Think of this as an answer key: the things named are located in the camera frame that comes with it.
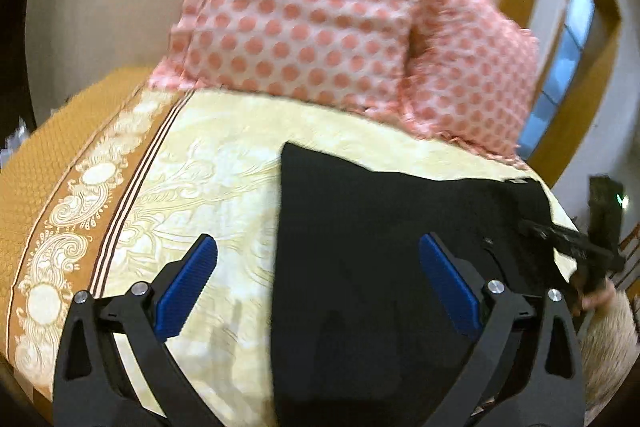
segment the cushion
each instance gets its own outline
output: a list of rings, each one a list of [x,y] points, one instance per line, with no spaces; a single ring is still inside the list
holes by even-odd
[[[155,87],[226,87],[398,114],[420,0],[185,0]]]
[[[537,39],[490,0],[423,0],[416,20],[404,126],[524,165],[516,146],[537,82]]]

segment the bedsheet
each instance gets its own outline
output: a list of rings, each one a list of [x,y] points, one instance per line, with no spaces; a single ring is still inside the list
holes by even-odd
[[[437,140],[416,140],[330,108],[224,90],[148,90],[133,81],[142,83],[148,70],[126,71],[130,85],[121,89],[119,105],[84,130],[84,142],[76,139],[68,164],[47,163],[47,150],[52,155],[64,148],[56,142],[63,144],[65,137],[46,132],[31,137],[10,162],[10,168],[18,166],[37,149],[42,153],[32,160],[43,162],[47,172],[57,169],[49,173],[49,193],[37,213],[32,209],[30,225],[21,223],[13,231],[14,238],[22,237],[5,243],[0,253],[10,267],[0,272],[6,290],[0,299],[2,351],[34,401],[45,404],[73,293],[84,288],[94,296],[124,293],[180,259],[204,232],[218,242],[218,266],[168,348],[225,425],[275,425],[268,338],[279,155],[287,140],[373,170],[437,180],[539,179],[533,171]],[[74,112],[82,111],[85,105],[73,101],[62,117],[53,118],[74,121]],[[15,171],[3,176],[0,187],[19,179]],[[545,190],[554,221],[572,227]],[[12,222],[4,219],[9,212],[0,205],[3,228]],[[565,278],[575,269],[558,254],[556,263]],[[126,338],[116,341],[140,400],[161,412]]]

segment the pink polka dot pillow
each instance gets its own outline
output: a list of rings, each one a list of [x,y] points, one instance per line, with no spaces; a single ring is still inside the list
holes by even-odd
[[[185,0],[157,87],[268,92],[398,117],[420,0]]]
[[[523,166],[516,146],[536,88],[537,39],[489,0],[423,0],[417,22],[426,50],[402,83],[404,126]]]

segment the black fabric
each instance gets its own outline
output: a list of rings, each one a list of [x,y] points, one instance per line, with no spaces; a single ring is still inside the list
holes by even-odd
[[[551,222],[538,182],[371,172],[290,143],[281,169],[271,319],[281,427],[413,427],[446,394],[471,343],[420,269],[425,233],[515,292],[566,288],[552,249],[516,230],[523,217]]]

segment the window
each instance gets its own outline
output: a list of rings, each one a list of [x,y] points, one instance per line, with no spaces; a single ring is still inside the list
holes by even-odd
[[[525,160],[537,147],[569,89],[589,35],[594,8],[593,0],[569,0],[558,52],[518,140],[518,153]]]

